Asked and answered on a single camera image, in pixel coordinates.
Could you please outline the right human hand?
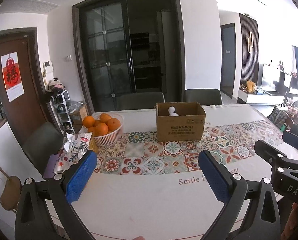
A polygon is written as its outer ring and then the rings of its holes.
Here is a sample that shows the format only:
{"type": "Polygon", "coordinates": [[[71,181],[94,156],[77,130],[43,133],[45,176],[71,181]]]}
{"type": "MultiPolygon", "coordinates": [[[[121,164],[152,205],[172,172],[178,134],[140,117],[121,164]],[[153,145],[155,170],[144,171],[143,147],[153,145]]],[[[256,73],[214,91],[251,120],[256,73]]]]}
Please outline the right human hand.
{"type": "Polygon", "coordinates": [[[293,203],[280,239],[298,239],[298,204],[293,203]]]}

